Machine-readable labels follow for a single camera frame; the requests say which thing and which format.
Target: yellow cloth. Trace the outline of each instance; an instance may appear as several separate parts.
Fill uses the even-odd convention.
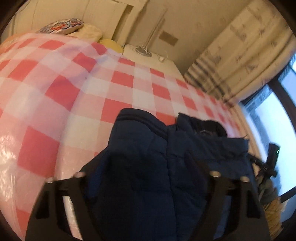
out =
[[[123,48],[111,39],[102,39],[99,43],[103,44],[106,48],[113,49],[117,53],[123,53]]]

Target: beige curtain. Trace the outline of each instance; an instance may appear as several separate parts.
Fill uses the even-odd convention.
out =
[[[277,75],[295,52],[296,38],[282,15],[269,1],[254,0],[184,77],[233,106]]]

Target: beige wall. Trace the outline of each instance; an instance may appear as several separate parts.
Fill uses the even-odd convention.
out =
[[[221,33],[250,0],[150,0],[139,16],[128,39],[143,44],[163,8],[165,22],[155,34],[149,50],[173,60],[182,74],[202,51]],[[179,39],[173,47],[158,38],[162,30]]]

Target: black elastic waistband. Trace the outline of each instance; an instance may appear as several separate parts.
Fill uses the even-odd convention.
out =
[[[168,127],[147,111],[131,108],[122,109],[116,121],[138,121],[146,125],[156,135],[165,140],[168,139]]]

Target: mattress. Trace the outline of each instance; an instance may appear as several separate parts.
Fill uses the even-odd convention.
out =
[[[0,209],[23,240],[45,179],[70,178],[101,152],[123,108],[167,125],[179,112],[211,119],[241,137],[223,103],[98,43],[29,33],[0,47]]]

